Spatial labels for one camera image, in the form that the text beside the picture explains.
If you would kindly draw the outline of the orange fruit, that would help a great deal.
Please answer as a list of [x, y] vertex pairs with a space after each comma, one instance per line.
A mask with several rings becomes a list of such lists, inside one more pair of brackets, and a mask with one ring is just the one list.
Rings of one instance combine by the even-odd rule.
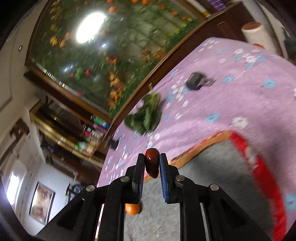
[[125, 205], [125, 212], [129, 215], [137, 215], [142, 210], [142, 204], [126, 204]]

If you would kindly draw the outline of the dark red jujube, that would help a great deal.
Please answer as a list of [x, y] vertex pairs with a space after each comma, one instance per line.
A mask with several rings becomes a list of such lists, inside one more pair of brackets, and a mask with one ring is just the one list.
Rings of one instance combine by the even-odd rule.
[[156, 148], [147, 149], [144, 163], [147, 174], [156, 179], [159, 175], [159, 151]]

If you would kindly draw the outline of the grey felt mat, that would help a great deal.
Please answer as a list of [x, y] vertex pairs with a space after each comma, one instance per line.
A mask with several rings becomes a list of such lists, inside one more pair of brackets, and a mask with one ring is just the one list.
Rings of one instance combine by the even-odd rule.
[[[273, 240], [273, 217], [269, 201], [258, 189], [246, 161], [231, 141], [201, 151], [179, 173], [195, 184], [217, 184]], [[160, 178], [144, 183], [142, 210], [125, 216], [125, 240], [180, 240], [180, 206], [166, 204]]]

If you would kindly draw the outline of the black cylindrical cup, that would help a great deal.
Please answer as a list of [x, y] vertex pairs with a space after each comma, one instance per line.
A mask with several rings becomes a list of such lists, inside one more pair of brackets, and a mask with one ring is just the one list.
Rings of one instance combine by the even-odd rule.
[[105, 147], [108, 149], [116, 150], [118, 148], [118, 145], [119, 145], [119, 140], [114, 140], [112, 138], [108, 138], [105, 141]]

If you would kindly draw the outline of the green spray can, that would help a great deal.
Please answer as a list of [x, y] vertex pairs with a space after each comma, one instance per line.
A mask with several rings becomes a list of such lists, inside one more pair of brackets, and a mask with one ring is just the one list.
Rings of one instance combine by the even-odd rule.
[[97, 124], [97, 125], [103, 127], [103, 128], [106, 129], [106, 130], [108, 130], [108, 129], [110, 128], [110, 124], [107, 123], [106, 121], [104, 121], [102, 118], [100, 118], [100, 117], [97, 116], [97, 115], [92, 115], [92, 116], [91, 116], [91, 119], [92, 119], [92, 121], [93, 121], [95, 124]]

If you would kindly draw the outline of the green leafy plant bunch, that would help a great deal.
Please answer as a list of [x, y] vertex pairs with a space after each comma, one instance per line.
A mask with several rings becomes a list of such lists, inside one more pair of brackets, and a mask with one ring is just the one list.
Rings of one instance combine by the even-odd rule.
[[149, 90], [150, 92], [142, 98], [142, 106], [124, 119], [125, 126], [140, 135], [152, 133], [158, 126], [162, 115], [159, 107], [161, 95], [153, 91], [152, 84], [149, 85]]

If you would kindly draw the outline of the purple floral tablecloth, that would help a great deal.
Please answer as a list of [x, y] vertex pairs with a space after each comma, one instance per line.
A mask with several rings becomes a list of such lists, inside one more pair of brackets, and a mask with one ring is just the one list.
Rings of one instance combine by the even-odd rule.
[[[185, 82], [193, 72], [216, 81], [200, 90]], [[259, 188], [270, 200], [274, 239], [295, 221], [295, 66], [245, 42], [209, 38], [157, 85], [165, 101], [153, 133], [139, 135], [121, 124], [99, 185], [122, 176], [137, 154], [157, 148], [174, 160], [212, 139], [230, 134]]]

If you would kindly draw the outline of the black car key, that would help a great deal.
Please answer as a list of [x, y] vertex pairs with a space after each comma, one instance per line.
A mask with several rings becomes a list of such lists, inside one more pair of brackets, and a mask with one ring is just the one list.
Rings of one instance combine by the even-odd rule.
[[189, 90], [200, 90], [202, 87], [212, 85], [216, 80], [209, 78], [203, 73], [193, 72], [189, 79], [185, 82], [186, 87]]

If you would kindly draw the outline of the white paper roll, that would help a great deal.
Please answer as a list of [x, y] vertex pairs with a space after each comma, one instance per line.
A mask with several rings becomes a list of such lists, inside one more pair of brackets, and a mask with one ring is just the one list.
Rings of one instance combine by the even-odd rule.
[[246, 23], [241, 27], [241, 32], [249, 44], [260, 45], [262, 48], [276, 54], [276, 47], [273, 40], [261, 23]]

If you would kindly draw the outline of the framed wall painting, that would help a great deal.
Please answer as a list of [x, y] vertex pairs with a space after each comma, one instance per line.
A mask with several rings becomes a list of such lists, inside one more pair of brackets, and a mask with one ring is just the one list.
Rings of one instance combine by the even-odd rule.
[[30, 204], [29, 215], [42, 225], [46, 225], [49, 221], [55, 194], [55, 191], [37, 182]]

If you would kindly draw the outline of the flower garden wall mural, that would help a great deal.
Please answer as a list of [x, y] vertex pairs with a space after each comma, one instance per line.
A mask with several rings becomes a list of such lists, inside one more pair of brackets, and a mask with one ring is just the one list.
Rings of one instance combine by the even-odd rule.
[[114, 117], [166, 54], [205, 20], [186, 1], [48, 1], [26, 63]]

